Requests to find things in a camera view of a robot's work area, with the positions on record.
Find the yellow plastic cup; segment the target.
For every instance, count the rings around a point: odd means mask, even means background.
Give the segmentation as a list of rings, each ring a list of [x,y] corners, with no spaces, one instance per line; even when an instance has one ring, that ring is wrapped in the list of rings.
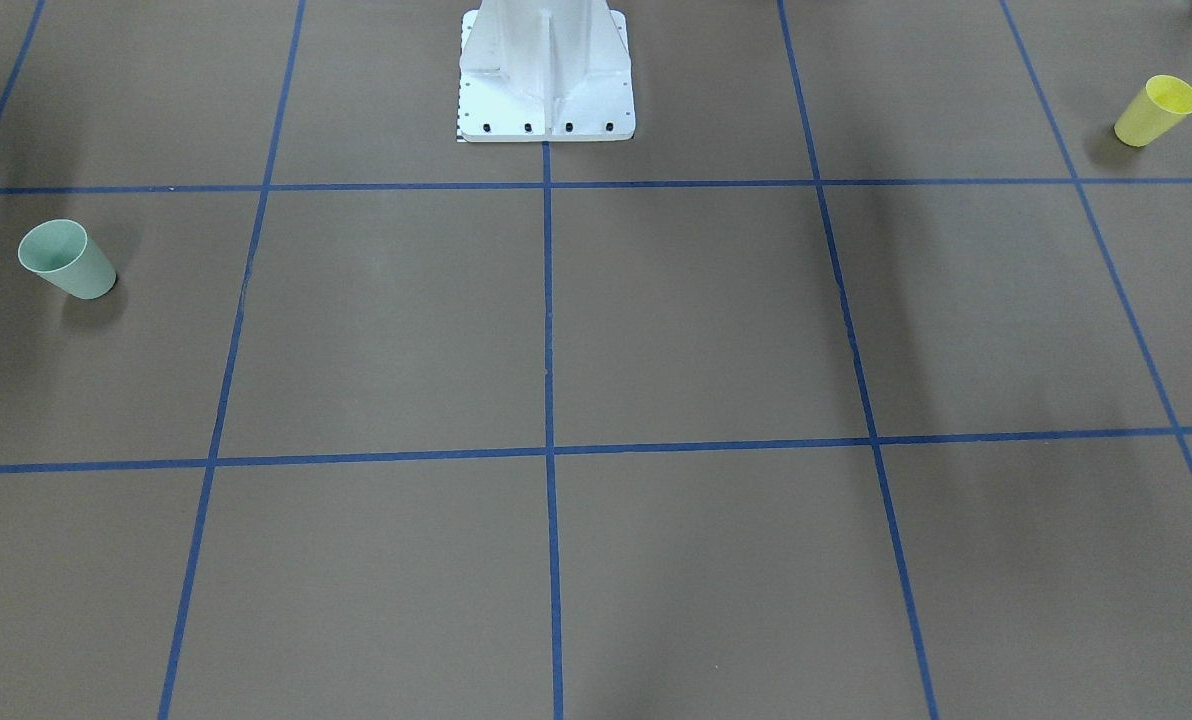
[[[1192,86],[1185,79],[1157,74],[1146,81],[1113,124],[1120,143],[1143,149],[1192,114]]]

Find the green plastic cup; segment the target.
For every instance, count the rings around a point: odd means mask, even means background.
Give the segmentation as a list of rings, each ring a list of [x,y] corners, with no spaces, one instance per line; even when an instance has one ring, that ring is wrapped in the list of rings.
[[[52,219],[30,229],[17,246],[17,260],[80,300],[99,299],[119,278],[87,229],[72,219]]]

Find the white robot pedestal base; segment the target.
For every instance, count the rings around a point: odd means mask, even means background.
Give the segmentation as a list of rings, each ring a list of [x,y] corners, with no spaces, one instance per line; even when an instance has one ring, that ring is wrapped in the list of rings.
[[[482,1],[460,31],[459,141],[637,135],[627,18],[606,1]]]

